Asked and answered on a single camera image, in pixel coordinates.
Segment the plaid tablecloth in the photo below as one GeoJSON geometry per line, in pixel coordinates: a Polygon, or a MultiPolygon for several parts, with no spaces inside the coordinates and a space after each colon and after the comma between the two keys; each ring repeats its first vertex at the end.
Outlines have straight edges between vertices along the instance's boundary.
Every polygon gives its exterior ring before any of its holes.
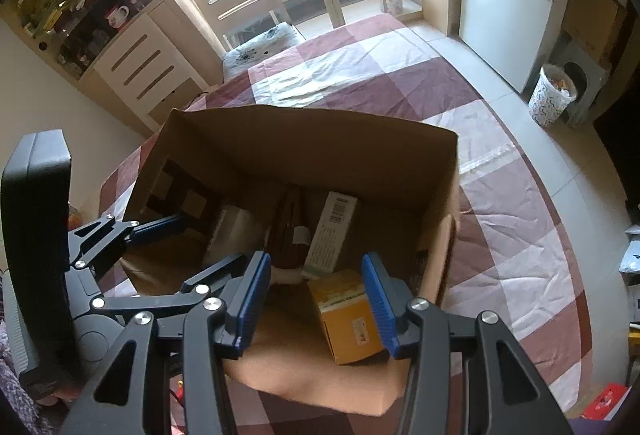
{"type": "MultiPolygon", "coordinates": [[[[270,104],[343,108],[443,126],[459,136],[461,219],[443,308],[475,317],[492,309],[510,326],[563,409],[591,375],[591,327],[566,231],[522,148],[444,58],[388,15],[335,29],[274,56],[195,102],[201,108],[270,104]]],[[[100,213],[124,211],[154,138],[105,182],[100,213]]],[[[101,282],[126,293],[116,266],[101,282]]],[[[453,361],[452,424],[460,403],[453,361]]],[[[285,401],[230,383],[241,435],[393,433],[401,401],[364,417],[285,401]]],[[[180,426],[179,409],[174,409],[180,426]]]]}

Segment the refrigerator door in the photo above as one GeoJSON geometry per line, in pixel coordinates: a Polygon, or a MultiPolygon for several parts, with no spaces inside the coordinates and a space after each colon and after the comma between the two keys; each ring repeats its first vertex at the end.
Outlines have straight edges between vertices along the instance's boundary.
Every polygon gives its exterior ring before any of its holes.
{"type": "Polygon", "coordinates": [[[522,92],[551,11],[551,0],[462,0],[460,38],[522,92]]]}

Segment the orange box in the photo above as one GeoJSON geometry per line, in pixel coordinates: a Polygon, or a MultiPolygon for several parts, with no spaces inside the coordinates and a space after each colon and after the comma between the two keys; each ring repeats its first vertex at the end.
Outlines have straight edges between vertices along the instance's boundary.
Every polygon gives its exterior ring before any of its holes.
{"type": "Polygon", "coordinates": [[[337,365],[365,359],[384,349],[357,272],[345,269],[307,285],[337,365]]]}

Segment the seat cushion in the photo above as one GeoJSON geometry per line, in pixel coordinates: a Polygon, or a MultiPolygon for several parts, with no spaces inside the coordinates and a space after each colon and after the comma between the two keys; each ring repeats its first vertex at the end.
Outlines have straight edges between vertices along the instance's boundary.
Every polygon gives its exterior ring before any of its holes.
{"type": "Polygon", "coordinates": [[[292,25],[286,22],[276,25],[225,54],[225,81],[303,41],[305,39],[292,25]]]}

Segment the rectangular white box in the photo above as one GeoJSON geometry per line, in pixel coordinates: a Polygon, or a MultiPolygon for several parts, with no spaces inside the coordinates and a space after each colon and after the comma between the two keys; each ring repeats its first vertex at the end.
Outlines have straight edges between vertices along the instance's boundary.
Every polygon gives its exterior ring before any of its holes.
{"type": "Polygon", "coordinates": [[[334,272],[358,199],[330,191],[324,203],[302,276],[316,279],[334,272]]]}

